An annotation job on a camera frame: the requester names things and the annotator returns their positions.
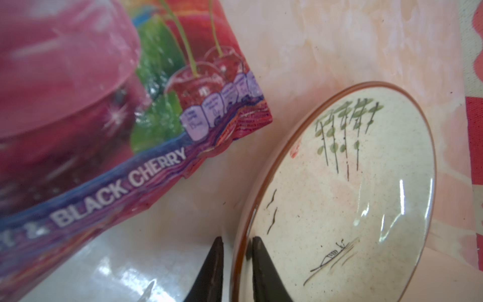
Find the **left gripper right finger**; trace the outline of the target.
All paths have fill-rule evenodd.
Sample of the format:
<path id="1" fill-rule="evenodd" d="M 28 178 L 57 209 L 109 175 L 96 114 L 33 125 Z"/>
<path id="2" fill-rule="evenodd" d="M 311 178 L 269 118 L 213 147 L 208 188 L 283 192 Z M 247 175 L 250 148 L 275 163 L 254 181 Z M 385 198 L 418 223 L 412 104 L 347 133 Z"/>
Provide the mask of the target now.
<path id="1" fill-rule="evenodd" d="M 255 302 L 293 302 L 261 237 L 252 239 L 252 270 Z"/>

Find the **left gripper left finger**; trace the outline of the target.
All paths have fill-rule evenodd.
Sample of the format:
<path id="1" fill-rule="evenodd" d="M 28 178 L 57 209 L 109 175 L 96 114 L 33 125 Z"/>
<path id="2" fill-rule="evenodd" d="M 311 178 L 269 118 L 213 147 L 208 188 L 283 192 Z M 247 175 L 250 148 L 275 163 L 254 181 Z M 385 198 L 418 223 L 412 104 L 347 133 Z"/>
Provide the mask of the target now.
<path id="1" fill-rule="evenodd" d="M 221 302 L 223 271 L 223 240 L 222 237 L 216 237 L 184 302 Z"/>

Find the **beige willow pattern plate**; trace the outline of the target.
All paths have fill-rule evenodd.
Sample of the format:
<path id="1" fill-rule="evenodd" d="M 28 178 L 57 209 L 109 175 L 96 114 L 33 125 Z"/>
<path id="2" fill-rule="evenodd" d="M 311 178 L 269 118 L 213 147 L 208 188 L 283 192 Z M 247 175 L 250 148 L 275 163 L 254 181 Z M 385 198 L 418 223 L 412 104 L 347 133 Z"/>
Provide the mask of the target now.
<path id="1" fill-rule="evenodd" d="M 230 300 L 254 301 L 261 237 L 293 301 L 400 301 L 420 261 L 436 155 L 416 100 L 357 84 L 315 108 L 266 163 L 240 219 Z"/>

